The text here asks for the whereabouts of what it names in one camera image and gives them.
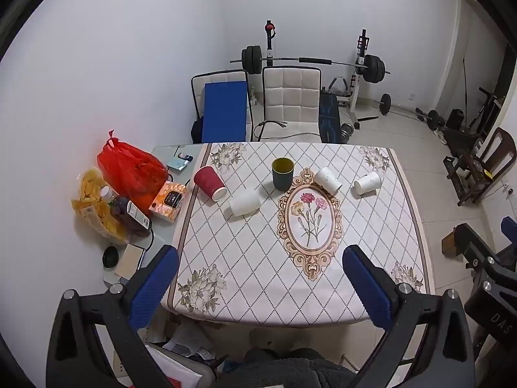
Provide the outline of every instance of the orange tissue box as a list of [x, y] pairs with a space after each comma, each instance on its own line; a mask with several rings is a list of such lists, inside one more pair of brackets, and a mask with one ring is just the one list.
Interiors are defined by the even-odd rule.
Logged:
[[183, 196], [186, 192], [185, 185], [166, 181], [151, 203], [149, 210], [162, 219], [173, 222], [182, 208]]

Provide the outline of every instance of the metal bolt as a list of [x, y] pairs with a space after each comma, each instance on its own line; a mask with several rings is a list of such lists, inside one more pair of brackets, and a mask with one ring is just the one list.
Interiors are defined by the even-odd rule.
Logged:
[[115, 283], [110, 287], [110, 293], [113, 293], [114, 295], [122, 293], [122, 290], [124, 290], [124, 286], [120, 283]]
[[408, 294], [408, 293], [411, 293], [413, 288], [410, 285], [408, 285], [407, 283], [400, 283], [399, 290], [404, 294]]
[[454, 289], [449, 289], [447, 291], [447, 295], [451, 298], [451, 299], [458, 299], [459, 295], [458, 295], [458, 292]]
[[72, 299], [76, 293], [72, 289], [66, 290], [66, 292], [63, 293], [63, 299], [70, 300]]

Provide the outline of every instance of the dark green cup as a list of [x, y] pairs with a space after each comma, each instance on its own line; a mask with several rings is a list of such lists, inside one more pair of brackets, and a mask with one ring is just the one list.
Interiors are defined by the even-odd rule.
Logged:
[[273, 185], [279, 191], [286, 192], [293, 183], [294, 163], [288, 158], [278, 158], [271, 164]]

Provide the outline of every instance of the white cup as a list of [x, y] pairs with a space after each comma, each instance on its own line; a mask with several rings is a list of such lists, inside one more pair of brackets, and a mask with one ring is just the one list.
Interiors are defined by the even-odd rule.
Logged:
[[321, 185], [330, 195], [335, 195], [339, 189], [343, 186], [334, 176], [330, 169], [323, 167], [314, 176], [314, 182]]
[[371, 171], [357, 181], [354, 181], [353, 187], [359, 195], [363, 195], [365, 192], [378, 190], [382, 184], [381, 176], [376, 171]]
[[234, 216], [243, 216], [260, 208], [260, 199], [255, 190], [240, 190], [232, 194], [229, 208]]

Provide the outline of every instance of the diamond pattern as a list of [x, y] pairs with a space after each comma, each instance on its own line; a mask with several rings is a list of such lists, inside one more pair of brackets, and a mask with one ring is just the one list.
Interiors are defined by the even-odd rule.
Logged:
[[[178, 282], [184, 285], [194, 271], [216, 264], [227, 283], [227, 289], [219, 295], [219, 305], [208, 316], [294, 326], [364, 318], [363, 304], [341, 266], [348, 245], [359, 245], [374, 265], [388, 273], [398, 262], [412, 267], [417, 278], [423, 279], [412, 209], [393, 166], [384, 174], [381, 190], [359, 197], [351, 186], [372, 167], [358, 146], [253, 142], [244, 147], [242, 160], [220, 171], [220, 176], [230, 194], [238, 189], [256, 189], [262, 202], [260, 210], [235, 217], [228, 199], [214, 203], [200, 190], [188, 218]], [[211, 152], [219, 148], [219, 144], [213, 144]], [[335, 258], [316, 281], [309, 281], [301, 268], [294, 266], [277, 235], [278, 201], [283, 193], [272, 183], [271, 163], [283, 156], [295, 161], [296, 175], [304, 167], [316, 173], [327, 166], [343, 183], [335, 197], [341, 203], [344, 236]], [[175, 292], [175, 309], [188, 315], [179, 300], [180, 294]]]

